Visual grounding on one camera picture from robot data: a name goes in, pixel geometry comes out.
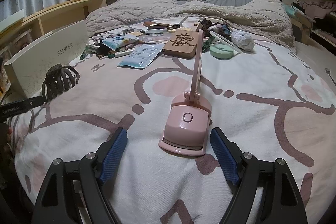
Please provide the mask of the person left hand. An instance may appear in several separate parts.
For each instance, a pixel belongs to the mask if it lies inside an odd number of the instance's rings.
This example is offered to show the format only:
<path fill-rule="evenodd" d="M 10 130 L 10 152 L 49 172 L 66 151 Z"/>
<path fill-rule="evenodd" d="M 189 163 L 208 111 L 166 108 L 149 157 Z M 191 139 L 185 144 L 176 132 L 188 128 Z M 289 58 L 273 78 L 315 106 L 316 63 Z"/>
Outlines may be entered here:
<path fill-rule="evenodd" d="M 5 122 L 0 124 L 0 144 L 1 150 L 4 150 L 6 145 L 11 143 L 11 134 L 13 130 Z"/>

